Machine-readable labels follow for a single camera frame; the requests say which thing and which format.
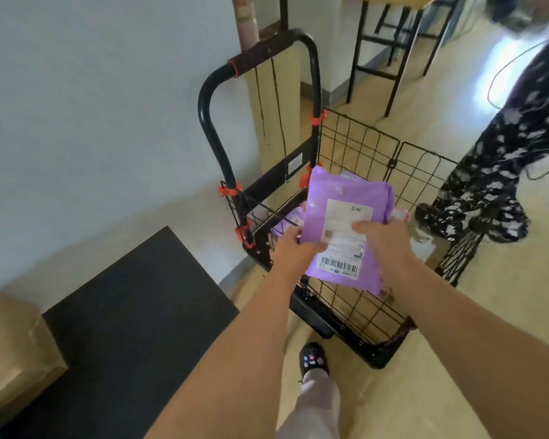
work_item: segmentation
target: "black and white patterned pants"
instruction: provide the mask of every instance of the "black and white patterned pants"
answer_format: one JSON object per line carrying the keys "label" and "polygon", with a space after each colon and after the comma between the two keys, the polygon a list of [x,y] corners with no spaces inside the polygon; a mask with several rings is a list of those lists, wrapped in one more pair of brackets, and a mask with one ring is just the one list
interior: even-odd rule
{"label": "black and white patterned pants", "polygon": [[489,234],[516,242],[529,219],[516,199],[523,169],[549,155],[549,44],[522,73],[502,110],[441,187],[424,222],[449,240],[472,217],[489,216]]}

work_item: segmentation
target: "black table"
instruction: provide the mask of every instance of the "black table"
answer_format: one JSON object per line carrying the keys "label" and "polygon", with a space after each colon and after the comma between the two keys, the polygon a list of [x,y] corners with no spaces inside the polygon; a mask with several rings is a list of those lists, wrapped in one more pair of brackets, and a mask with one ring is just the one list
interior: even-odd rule
{"label": "black table", "polygon": [[70,368],[1,439],[141,439],[237,313],[162,229],[44,314]]}

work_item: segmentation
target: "hand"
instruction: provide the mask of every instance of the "hand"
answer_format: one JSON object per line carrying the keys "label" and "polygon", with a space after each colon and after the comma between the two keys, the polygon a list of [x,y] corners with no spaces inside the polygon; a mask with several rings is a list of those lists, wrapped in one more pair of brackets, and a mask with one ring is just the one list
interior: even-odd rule
{"label": "hand", "polygon": [[376,222],[355,222],[355,232],[366,235],[366,244],[381,264],[382,279],[391,285],[399,274],[419,260],[411,250],[409,231],[403,221],[391,219],[388,224]]}
{"label": "hand", "polygon": [[301,227],[289,227],[278,238],[276,248],[271,255],[273,267],[271,274],[288,278],[293,283],[301,278],[317,253],[325,251],[327,243],[309,242],[299,244],[297,238]]}

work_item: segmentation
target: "light-colored pants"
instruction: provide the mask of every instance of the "light-colored pants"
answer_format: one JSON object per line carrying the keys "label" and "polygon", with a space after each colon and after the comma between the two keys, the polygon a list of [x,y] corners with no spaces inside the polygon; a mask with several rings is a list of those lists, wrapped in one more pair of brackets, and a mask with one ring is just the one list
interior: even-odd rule
{"label": "light-colored pants", "polygon": [[295,409],[276,439],[339,439],[339,389],[320,368],[309,370],[301,384]]}

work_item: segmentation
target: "brown cardboard box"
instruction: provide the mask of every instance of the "brown cardboard box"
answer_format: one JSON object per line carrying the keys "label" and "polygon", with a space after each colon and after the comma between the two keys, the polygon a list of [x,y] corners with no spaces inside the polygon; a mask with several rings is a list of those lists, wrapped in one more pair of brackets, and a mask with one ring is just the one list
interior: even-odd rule
{"label": "brown cardboard box", "polygon": [[0,295],[0,427],[66,369],[39,311]]}

